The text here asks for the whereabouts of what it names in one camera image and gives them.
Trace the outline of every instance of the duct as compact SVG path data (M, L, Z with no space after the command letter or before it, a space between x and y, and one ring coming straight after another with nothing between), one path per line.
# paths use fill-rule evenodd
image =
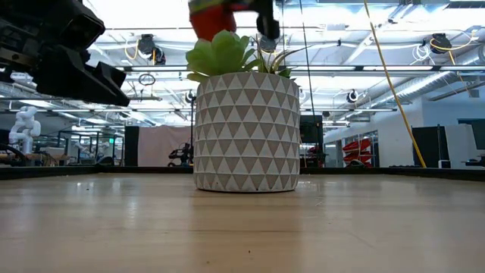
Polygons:
M480 45L475 49L466 52L456 58L458 65L485 65L485 45ZM459 80L458 74L455 72L438 72L428 77L415 78L396 87L396 94L400 100L411 101L426 93L432 92L445 86L448 83L454 83ZM394 96L387 87L388 91L382 96L376 98L372 104L372 108L382 107L384 104L394 100Z

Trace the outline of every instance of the white geometric planter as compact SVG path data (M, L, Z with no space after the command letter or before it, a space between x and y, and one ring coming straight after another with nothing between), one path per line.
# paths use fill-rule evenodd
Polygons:
M197 90L194 180L201 190L281 192L299 176L299 88L273 74L232 73Z

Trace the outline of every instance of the wooden surface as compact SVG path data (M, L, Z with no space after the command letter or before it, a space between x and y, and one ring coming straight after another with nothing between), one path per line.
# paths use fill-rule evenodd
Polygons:
M301 176L209 193L190 175L0 183L0 272L483 272L485 184Z

